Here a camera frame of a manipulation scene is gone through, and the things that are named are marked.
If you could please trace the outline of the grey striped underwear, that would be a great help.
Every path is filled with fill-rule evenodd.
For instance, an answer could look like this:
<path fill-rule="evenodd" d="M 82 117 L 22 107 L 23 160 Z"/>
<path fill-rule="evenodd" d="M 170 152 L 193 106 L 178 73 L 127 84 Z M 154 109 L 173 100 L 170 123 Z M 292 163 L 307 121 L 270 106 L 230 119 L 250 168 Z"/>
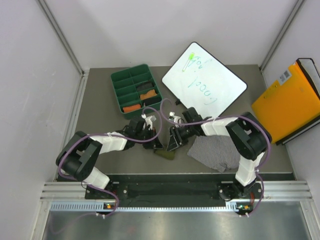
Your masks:
<path fill-rule="evenodd" d="M 237 169 L 241 158 L 231 137 L 224 135 L 196 137 L 187 155 L 220 173 Z"/>

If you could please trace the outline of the black dotted underwear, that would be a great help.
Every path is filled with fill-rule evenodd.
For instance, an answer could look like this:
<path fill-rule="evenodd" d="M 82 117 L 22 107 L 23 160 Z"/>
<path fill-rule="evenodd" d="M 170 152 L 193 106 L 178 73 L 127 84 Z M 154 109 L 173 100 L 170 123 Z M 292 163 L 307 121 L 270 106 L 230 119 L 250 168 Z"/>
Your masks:
<path fill-rule="evenodd" d="M 154 84 L 151 81 L 146 81 L 146 82 L 142 82 L 141 84 L 136 86 L 136 91 L 140 92 L 140 91 L 144 91 L 147 89 L 151 89 L 154 87 Z"/>

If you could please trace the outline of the green compartment tray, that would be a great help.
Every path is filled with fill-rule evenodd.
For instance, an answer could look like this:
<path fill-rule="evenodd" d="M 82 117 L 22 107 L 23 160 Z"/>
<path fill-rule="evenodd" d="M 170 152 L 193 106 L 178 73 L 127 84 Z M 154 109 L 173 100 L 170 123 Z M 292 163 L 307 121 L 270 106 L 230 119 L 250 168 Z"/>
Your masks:
<path fill-rule="evenodd" d="M 110 79 L 116 95 L 119 110 L 125 119 L 129 120 L 134 116 L 140 115 L 146 107 L 151 107 L 156 110 L 160 109 L 161 102 L 149 106 L 144 106 L 142 100 L 140 100 L 141 94 L 145 94 L 152 89 L 156 91 L 156 97 L 162 98 L 162 94 L 158 88 L 156 79 L 154 78 L 147 64 L 140 64 L 134 67 L 129 67 L 124 70 L 114 72 L 110 75 Z M 154 87 L 143 91 L 137 91 L 136 86 L 144 82 L 152 82 Z M 135 104 L 140 104 L 141 108 L 128 113 L 123 112 L 123 107 L 132 106 Z"/>

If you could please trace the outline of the olive green underwear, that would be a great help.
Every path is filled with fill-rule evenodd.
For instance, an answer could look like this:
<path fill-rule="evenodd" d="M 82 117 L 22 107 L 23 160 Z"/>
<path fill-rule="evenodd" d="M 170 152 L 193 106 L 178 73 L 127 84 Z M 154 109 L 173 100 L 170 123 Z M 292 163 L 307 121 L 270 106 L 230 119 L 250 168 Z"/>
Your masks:
<path fill-rule="evenodd" d="M 159 157 L 166 159 L 166 160 L 174 160 L 174 158 L 175 158 L 174 151 L 166 151 L 165 149 L 155 149 L 153 151 L 153 153 Z"/>

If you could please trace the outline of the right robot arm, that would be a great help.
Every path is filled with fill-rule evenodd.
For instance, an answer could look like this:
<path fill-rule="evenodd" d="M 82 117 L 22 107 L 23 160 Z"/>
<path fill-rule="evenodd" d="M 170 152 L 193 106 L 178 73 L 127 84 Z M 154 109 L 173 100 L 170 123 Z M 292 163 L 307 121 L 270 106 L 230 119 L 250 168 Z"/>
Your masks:
<path fill-rule="evenodd" d="M 270 152 L 271 134 L 250 113 L 229 117 L 202 118 L 194 107 L 183 113 L 185 123 L 174 112 L 164 119 L 173 124 L 169 128 L 169 144 L 167 151 L 185 146 L 193 136 L 230 137 L 233 145 L 240 154 L 239 167 L 232 183 L 232 190 L 239 198 L 245 198 L 252 191 L 257 180 L 257 171 L 265 152 Z"/>

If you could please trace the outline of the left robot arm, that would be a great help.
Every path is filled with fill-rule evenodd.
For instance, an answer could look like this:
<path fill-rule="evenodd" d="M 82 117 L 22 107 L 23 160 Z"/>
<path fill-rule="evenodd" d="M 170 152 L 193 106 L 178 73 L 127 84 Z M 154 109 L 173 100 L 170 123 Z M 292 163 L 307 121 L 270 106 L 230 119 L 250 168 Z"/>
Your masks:
<path fill-rule="evenodd" d="M 59 172 L 65 178 L 96 187 L 102 198 L 109 198 L 114 191 L 110 178 L 95 167 L 98 156 L 113 151 L 125 151 L 135 144 L 142 144 L 147 150 L 163 148 L 153 123 L 154 115 L 136 116 L 123 129 L 102 133 L 86 134 L 77 131 L 62 149 L 56 159 Z"/>

